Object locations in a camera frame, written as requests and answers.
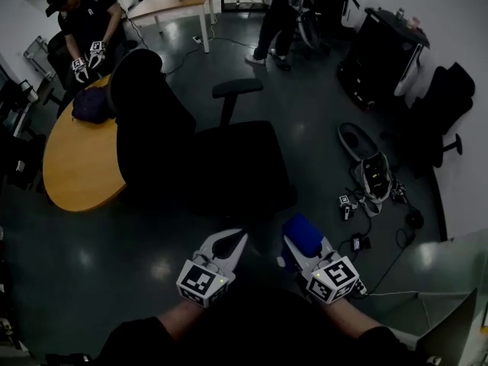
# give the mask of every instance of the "blue object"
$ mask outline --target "blue object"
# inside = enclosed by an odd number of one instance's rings
[[[287,236],[307,258],[313,258],[322,251],[322,234],[302,213],[296,213],[283,225],[283,235]],[[283,244],[281,257],[285,263],[285,270],[298,271],[295,258],[286,244]]]
[[[302,213],[295,214],[283,225],[283,234],[307,258],[317,256],[322,250],[322,234]]]

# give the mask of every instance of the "backpack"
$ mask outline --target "backpack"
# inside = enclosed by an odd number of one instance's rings
[[[111,115],[108,107],[107,88],[93,87],[82,89],[73,100],[71,115],[76,119],[92,122],[93,124],[104,123]]]

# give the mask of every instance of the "trouser leg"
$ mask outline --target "trouser leg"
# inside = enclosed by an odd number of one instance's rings
[[[286,13],[283,12],[282,15],[285,18],[281,26],[281,32],[276,39],[276,53],[279,56],[286,56],[290,50],[297,28],[297,13],[292,7],[288,7]]]

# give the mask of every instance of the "sneaker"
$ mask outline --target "sneaker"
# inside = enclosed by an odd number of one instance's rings
[[[287,61],[286,56],[279,56],[276,49],[270,49],[269,53],[273,56],[274,63],[281,70],[291,70],[291,65]]]
[[[266,58],[263,59],[255,59],[252,54],[248,54],[246,56],[246,62],[256,65],[264,65],[266,64]]]
[[[276,53],[276,49],[270,49],[269,50],[269,53],[273,56],[273,57],[276,57],[278,59],[280,59],[281,61],[286,61],[287,57],[286,56],[279,56],[277,53]]]

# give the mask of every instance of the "device on floor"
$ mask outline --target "device on floor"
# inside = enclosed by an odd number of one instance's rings
[[[377,216],[393,184],[388,159],[359,126],[344,123],[337,132],[345,150],[356,161],[352,177],[363,194],[358,203],[369,217]]]

